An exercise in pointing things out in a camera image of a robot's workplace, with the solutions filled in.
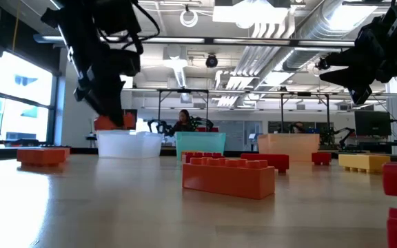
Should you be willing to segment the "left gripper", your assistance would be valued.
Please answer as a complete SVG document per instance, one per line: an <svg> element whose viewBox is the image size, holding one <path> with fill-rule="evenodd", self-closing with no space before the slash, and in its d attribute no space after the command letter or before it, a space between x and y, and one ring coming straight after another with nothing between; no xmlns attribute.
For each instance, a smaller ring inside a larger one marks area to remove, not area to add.
<svg viewBox="0 0 397 248"><path fill-rule="evenodd" d="M61 20L60 33L68 49L68 60L77 72L75 99L85 101L98 115L122 127L123 82L112 62L114 51L100 40L92 20Z"/></svg>

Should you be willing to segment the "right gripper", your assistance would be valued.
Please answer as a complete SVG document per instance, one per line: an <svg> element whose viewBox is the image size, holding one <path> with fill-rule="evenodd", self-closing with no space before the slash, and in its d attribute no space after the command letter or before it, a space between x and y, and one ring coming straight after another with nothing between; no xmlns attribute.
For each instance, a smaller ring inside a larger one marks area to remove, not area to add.
<svg viewBox="0 0 397 248"><path fill-rule="evenodd" d="M397 76L397 5L361 28L355 48L322 56L316 67L327 70L331 66L357 64L360 58L358 51L367 54L376 80L386 83ZM369 98L372 93L370 85L374 82L372 74L354 68L326 72L320 75L320 79L347 88L356 105L364 104Z"/></svg>

